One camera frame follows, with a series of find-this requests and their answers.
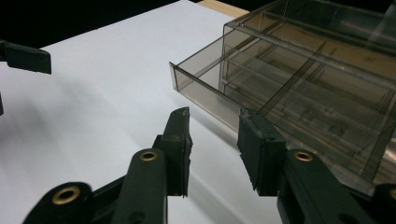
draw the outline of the black background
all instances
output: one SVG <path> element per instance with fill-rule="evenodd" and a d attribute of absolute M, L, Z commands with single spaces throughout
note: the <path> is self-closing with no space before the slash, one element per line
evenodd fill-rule
<path fill-rule="evenodd" d="M 251 11 L 272 0 L 221 1 Z M 334 1 L 384 12 L 392 0 Z M 0 4 L 0 39 L 42 48 L 173 2 L 176 0 L 8 1 Z"/>

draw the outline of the white table surface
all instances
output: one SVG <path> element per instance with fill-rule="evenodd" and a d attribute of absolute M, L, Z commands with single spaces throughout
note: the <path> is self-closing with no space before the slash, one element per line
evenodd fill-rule
<path fill-rule="evenodd" d="M 173 110 L 191 109 L 189 197 L 169 197 L 169 223 L 281 223 L 260 198 L 237 134 L 172 89 L 179 63 L 221 36 L 233 18 L 180 1 L 45 47 L 52 75 L 0 63 L 0 223 L 22 223 L 50 189 L 99 189 L 126 174 Z"/>

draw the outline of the transparent plastic box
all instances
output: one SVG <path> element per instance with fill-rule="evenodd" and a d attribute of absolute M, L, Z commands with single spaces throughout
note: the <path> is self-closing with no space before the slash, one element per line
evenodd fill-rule
<path fill-rule="evenodd" d="M 224 26 L 178 65 L 175 90 L 234 130 L 262 112 L 288 148 L 317 153 L 344 184 L 396 183 L 396 19 L 280 0 Z"/>

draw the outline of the dark wall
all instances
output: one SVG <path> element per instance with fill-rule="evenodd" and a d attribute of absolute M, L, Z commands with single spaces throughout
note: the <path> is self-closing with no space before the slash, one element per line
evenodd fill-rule
<path fill-rule="evenodd" d="M 12 0 L 0 4 L 0 39 L 42 48 L 176 0 Z"/>

